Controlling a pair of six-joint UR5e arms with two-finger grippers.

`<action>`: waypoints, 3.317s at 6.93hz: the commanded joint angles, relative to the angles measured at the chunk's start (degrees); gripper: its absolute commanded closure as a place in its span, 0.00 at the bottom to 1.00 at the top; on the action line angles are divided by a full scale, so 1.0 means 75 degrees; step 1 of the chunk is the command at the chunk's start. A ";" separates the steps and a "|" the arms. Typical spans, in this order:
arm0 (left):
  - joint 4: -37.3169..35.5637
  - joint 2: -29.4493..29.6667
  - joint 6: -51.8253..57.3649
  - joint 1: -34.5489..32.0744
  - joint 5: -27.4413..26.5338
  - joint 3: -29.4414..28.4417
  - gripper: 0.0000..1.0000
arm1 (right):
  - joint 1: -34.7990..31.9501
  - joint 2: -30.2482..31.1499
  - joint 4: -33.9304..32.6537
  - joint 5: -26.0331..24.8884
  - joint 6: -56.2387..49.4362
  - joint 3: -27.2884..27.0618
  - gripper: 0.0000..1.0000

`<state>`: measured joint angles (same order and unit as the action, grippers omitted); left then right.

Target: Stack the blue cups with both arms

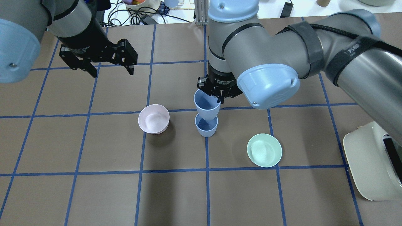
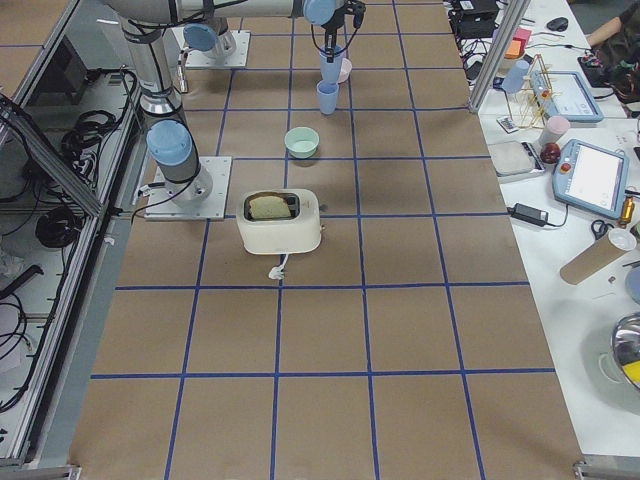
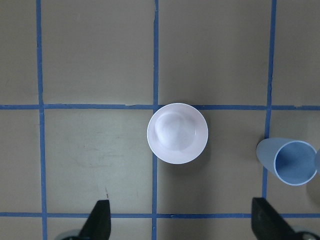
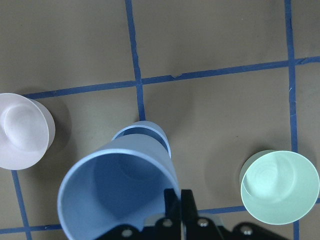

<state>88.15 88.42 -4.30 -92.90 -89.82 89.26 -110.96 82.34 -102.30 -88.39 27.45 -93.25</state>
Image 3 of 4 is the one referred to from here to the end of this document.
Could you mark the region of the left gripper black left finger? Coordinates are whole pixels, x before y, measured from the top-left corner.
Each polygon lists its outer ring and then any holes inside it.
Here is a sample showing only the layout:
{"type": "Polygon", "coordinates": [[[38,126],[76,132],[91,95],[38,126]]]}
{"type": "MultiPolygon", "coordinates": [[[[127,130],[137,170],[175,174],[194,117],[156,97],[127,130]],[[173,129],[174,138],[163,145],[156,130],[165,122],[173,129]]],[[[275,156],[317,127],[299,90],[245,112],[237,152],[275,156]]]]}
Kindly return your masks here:
{"type": "Polygon", "coordinates": [[[78,234],[80,240],[108,240],[111,235],[110,201],[98,200],[78,234]]]}

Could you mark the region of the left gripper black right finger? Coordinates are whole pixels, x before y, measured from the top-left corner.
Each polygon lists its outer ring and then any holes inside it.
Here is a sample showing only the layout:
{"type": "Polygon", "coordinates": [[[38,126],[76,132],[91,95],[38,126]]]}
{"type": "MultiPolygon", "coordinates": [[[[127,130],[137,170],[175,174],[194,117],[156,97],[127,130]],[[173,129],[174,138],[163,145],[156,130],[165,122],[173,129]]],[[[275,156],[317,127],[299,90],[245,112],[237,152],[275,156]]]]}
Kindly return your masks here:
{"type": "Polygon", "coordinates": [[[258,240],[299,240],[289,224],[263,197],[251,202],[251,229],[258,240]]]}

